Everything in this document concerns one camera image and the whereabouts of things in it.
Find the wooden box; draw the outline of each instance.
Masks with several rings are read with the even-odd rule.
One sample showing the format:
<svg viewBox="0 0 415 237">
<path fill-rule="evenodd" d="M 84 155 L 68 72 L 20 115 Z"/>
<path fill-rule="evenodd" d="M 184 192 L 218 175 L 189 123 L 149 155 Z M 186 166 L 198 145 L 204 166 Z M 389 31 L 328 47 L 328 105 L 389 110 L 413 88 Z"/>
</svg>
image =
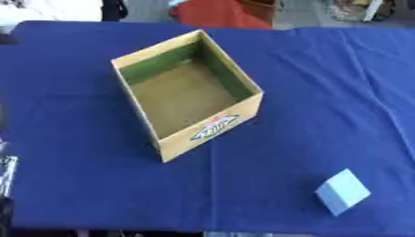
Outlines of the wooden box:
<svg viewBox="0 0 415 237">
<path fill-rule="evenodd" d="M 254 117 L 263 95 L 201 30 L 111 62 L 163 162 Z"/>
</svg>

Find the printed logo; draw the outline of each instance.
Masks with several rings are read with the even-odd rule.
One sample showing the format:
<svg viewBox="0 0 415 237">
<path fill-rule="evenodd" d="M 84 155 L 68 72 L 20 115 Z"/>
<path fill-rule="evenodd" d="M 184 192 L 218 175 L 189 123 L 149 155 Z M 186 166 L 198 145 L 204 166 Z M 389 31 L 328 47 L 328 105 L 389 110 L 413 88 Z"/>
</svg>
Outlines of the printed logo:
<svg viewBox="0 0 415 237">
<path fill-rule="evenodd" d="M 222 118 L 215 118 L 205 128 L 203 128 L 202 131 L 198 132 L 190 141 L 211 138 L 226 129 L 228 125 L 238 117 L 239 115 L 228 115 Z"/>
</svg>

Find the blue fabric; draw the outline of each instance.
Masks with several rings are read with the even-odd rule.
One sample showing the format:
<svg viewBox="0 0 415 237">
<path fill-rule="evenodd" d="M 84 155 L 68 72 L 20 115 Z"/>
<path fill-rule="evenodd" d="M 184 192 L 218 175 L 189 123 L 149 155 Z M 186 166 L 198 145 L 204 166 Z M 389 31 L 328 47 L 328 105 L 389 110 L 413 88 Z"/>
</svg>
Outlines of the blue fabric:
<svg viewBox="0 0 415 237">
<path fill-rule="evenodd" d="M 16 226 L 415 234 L 415 31 L 208 29 L 264 101 L 162 164 L 109 60 L 191 30 L 34 21 L 0 45 Z M 314 192 L 345 168 L 371 196 L 335 218 Z"/>
</svg>

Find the foam block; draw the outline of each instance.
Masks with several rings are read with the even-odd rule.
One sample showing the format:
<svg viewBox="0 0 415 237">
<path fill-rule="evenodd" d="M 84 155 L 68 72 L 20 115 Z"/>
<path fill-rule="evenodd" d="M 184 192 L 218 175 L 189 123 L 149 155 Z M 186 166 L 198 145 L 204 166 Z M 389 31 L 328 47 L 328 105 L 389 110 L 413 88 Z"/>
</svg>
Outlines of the foam block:
<svg viewBox="0 0 415 237">
<path fill-rule="evenodd" d="M 371 192 L 349 169 L 345 169 L 322 184 L 316 194 L 332 214 L 338 216 L 363 201 Z"/>
</svg>

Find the box bottom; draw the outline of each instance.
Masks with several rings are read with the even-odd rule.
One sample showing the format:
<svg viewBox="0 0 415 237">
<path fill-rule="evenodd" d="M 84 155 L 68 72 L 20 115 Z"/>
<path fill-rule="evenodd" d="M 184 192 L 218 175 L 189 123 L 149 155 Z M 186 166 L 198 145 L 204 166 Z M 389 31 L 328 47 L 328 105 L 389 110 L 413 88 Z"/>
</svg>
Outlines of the box bottom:
<svg viewBox="0 0 415 237">
<path fill-rule="evenodd" d="M 131 86 L 159 139 L 236 104 L 217 77 L 198 60 Z"/>
</svg>

